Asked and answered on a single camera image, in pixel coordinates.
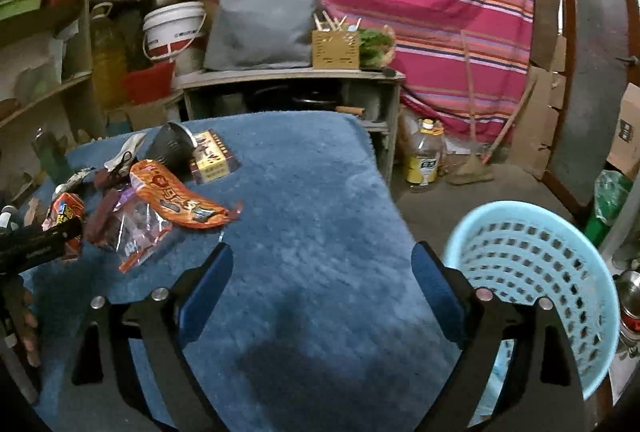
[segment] concrete floor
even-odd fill
[[[569,211],[535,177],[515,165],[492,165],[494,180],[454,187],[440,177],[426,191],[410,191],[401,168],[394,170],[391,195],[415,240],[426,240],[442,255],[456,224],[478,206],[492,201],[525,201],[542,206],[568,221]]]

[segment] wooden door frame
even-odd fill
[[[628,45],[630,54],[640,56],[640,14],[638,12],[638,0],[626,0],[628,18]],[[564,88],[564,102],[559,112],[556,132],[550,150],[553,155],[558,138],[561,132],[566,111],[569,105],[572,82],[575,72],[575,33],[576,33],[576,0],[562,0],[562,35],[566,38],[566,61],[564,72],[559,74],[566,78]],[[627,72],[628,81],[640,85],[640,67],[630,68]],[[554,176],[551,170],[546,170],[542,177],[542,182],[549,190],[566,206],[577,222],[586,221],[591,212],[591,205],[582,206],[576,201],[560,180]]]

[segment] red plastic container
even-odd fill
[[[171,94],[175,62],[156,63],[151,68],[130,72],[122,84],[135,105],[150,103]]]

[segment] human hand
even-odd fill
[[[27,360],[32,367],[40,366],[40,353],[35,329],[38,326],[36,317],[28,306],[33,302],[33,296],[24,288],[20,275],[0,281],[0,292],[4,299],[4,306],[11,316],[14,330],[27,351]]]

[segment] green plastic tray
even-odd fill
[[[4,0],[0,2],[0,20],[35,11],[41,3],[42,0]]]

